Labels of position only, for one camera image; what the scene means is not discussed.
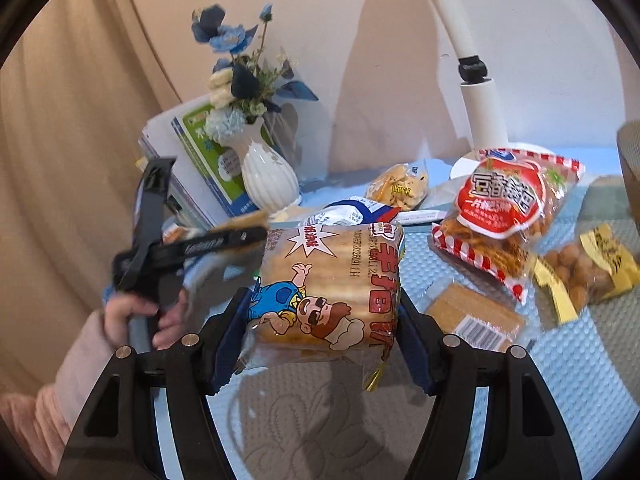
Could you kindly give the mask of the pink sleeve left forearm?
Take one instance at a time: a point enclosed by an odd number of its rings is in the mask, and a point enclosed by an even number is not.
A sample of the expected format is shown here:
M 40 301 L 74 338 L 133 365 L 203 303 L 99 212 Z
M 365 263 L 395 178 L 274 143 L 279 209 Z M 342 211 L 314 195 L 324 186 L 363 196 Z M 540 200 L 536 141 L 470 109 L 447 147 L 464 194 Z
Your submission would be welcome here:
M 106 314 L 93 312 L 68 350 L 54 382 L 33 396 L 3 393 L 1 421 L 27 465 L 52 479 L 75 422 L 115 349 L 127 342 L 127 325 L 120 337 L 106 330 Z

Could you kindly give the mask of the person's left hand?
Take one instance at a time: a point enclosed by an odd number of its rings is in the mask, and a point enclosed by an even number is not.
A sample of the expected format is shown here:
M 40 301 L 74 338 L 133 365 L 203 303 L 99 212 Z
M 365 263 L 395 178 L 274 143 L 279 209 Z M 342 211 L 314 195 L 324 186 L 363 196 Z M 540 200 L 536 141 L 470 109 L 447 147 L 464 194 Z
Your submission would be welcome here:
M 172 346 L 188 331 L 189 293 L 181 289 L 178 300 L 166 312 L 160 307 L 136 294 L 115 292 L 104 308 L 104 334 L 113 347 L 130 343 L 128 322 L 135 316 L 155 318 L 157 331 L 151 337 L 151 348 L 165 350 Z

